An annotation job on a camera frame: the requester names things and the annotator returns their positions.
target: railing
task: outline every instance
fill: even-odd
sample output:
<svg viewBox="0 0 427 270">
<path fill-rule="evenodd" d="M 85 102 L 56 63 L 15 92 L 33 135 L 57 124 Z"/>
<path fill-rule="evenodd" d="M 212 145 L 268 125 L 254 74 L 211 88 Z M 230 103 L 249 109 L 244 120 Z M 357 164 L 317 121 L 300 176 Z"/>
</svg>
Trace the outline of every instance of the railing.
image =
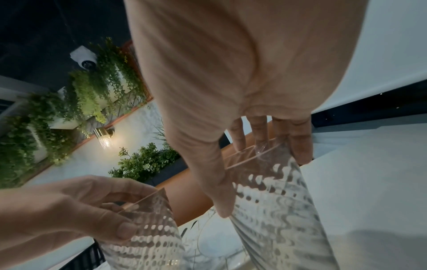
<svg viewBox="0 0 427 270">
<path fill-rule="evenodd" d="M 97 242 L 85 249 L 60 270 L 93 270 L 105 262 L 104 254 Z"/>
</svg>

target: security camera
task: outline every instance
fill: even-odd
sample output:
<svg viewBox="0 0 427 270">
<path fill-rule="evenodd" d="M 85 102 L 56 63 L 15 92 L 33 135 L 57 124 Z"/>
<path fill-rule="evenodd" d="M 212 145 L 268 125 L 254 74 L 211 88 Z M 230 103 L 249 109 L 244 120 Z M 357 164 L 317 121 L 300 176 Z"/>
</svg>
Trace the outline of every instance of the security camera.
<svg viewBox="0 0 427 270">
<path fill-rule="evenodd" d="M 72 51 L 70 57 L 84 69 L 94 70 L 97 66 L 97 55 L 85 46 Z"/>
</svg>

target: wall sconce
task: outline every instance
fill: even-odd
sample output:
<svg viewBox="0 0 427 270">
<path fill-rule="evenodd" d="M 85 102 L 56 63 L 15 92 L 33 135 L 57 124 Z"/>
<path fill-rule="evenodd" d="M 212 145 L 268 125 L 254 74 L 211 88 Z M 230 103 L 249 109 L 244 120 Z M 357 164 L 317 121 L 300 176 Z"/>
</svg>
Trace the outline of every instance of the wall sconce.
<svg viewBox="0 0 427 270">
<path fill-rule="evenodd" d="M 93 133 L 95 133 L 102 148 L 107 149 L 112 145 L 111 137 L 114 135 L 113 129 L 105 129 L 104 127 L 96 128 Z"/>
</svg>

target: ceiling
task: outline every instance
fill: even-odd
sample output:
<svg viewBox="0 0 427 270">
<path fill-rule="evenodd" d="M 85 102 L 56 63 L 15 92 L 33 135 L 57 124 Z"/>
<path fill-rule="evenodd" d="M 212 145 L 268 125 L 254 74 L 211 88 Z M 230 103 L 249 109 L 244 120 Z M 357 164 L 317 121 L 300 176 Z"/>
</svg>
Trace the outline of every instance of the ceiling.
<svg viewBox="0 0 427 270">
<path fill-rule="evenodd" d="M 130 39 L 123 0 L 2 1 L 0 75 L 57 91 L 78 68 L 70 52 L 108 36 Z"/>
</svg>

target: drinking glass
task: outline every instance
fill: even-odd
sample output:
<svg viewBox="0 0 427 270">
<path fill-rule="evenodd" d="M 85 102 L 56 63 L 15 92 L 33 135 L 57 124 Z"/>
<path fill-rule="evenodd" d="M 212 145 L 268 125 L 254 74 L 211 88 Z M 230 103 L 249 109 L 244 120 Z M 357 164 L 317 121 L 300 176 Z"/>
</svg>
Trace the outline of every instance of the drinking glass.
<svg viewBox="0 0 427 270">
<path fill-rule="evenodd" d="M 225 160 L 236 191 L 230 217 L 259 270 L 339 270 L 313 199 L 285 144 Z"/>
<path fill-rule="evenodd" d="M 112 270 L 190 269 L 164 189 L 119 214 L 137 224 L 138 230 L 120 245 L 100 242 Z"/>
</svg>

